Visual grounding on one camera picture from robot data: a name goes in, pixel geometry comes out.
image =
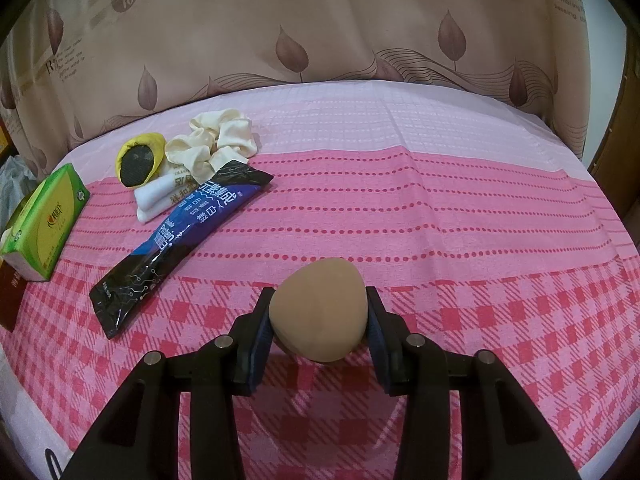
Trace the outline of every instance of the cream fabric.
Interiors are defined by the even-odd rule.
[[[258,152],[251,121],[234,108],[198,114],[189,126],[191,133],[175,136],[164,151],[169,162],[187,168],[198,184],[230,160],[246,163]]]

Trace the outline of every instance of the black and blue package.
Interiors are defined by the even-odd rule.
[[[209,234],[270,183],[272,175],[236,160],[180,202],[150,236],[89,291],[108,339]]]

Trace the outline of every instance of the white wall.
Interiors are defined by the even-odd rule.
[[[591,107],[582,163],[588,167],[618,98],[625,64],[626,27],[608,0],[582,0],[591,57]]]

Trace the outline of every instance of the makeup sponge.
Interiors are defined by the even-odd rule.
[[[327,258],[294,272],[276,290],[269,318],[280,342],[317,362],[342,359],[367,326],[367,293],[358,269]]]
[[[157,176],[166,141],[152,132],[129,139],[116,156],[116,176],[126,187],[138,187]]]

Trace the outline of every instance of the green tissue box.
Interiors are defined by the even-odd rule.
[[[50,174],[31,195],[0,251],[25,280],[46,282],[89,198],[71,164]]]

